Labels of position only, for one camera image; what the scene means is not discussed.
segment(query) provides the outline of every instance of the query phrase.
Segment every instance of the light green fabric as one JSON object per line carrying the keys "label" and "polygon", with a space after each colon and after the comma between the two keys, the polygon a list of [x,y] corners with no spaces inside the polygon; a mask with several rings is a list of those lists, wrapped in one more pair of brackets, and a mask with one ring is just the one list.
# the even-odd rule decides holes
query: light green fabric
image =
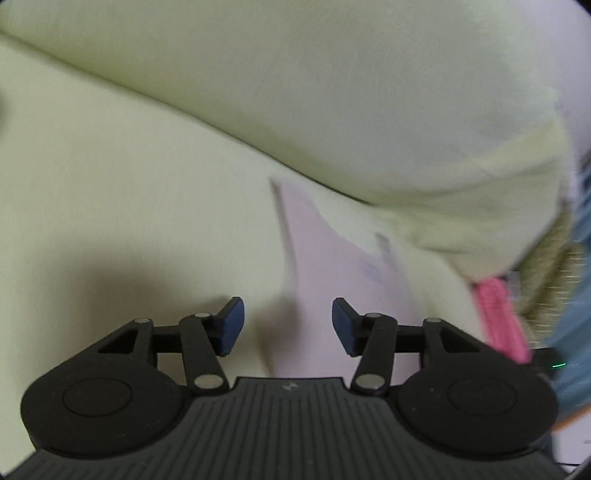
{"label": "light green fabric", "polygon": [[465,282],[378,209],[1,35],[0,65],[0,471],[31,452],[27,385],[129,319],[172,323],[240,295],[246,326],[225,370],[267,372],[256,327],[290,293],[272,176],[360,248],[377,254],[385,235],[420,314],[482,338]]}
{"label": "light green fabric", "polygon": [[0,30],[392,209],[478,280],[548,227],[570,154],[514,3],[5,0]]}

